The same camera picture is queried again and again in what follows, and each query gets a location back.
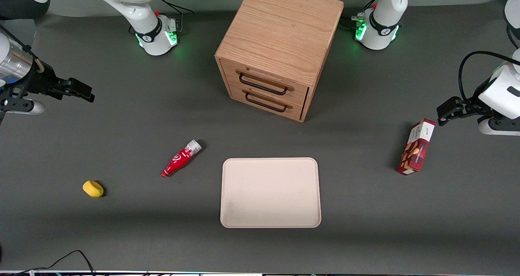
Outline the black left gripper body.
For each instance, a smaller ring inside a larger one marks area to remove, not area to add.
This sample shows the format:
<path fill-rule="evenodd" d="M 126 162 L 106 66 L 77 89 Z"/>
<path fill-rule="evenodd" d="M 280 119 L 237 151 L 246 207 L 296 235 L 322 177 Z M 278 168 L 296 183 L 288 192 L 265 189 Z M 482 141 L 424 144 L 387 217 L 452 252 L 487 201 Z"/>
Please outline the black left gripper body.
<path fill-rule="evenodd" d="M 462 118 L 472 117 L 474 115 L 482 115 L 485 118 L 494 117 L 493 109 L 486 105 L 482 100 L 479 99 L 479 94 L 473 94 L 470 98 L 462 96 L 464 102 L 464 109 Z"/>

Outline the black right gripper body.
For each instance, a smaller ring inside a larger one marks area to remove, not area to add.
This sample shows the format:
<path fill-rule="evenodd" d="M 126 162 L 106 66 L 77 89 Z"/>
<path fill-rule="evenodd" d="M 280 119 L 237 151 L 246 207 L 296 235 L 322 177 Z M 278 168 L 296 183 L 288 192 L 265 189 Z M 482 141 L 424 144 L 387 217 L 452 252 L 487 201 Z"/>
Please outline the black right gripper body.
<path fill-rule="evenodd" d="M 64 88 L 61 85 L 61 78 L 56 76 L 54 69 L 42 63 L 43 72 L 39 72 L 39 65 L 33 63 L 31 70 L 24 77 L 26 93 L 47 95 L 57 100 L 61 100 L 64 96 Z"/>

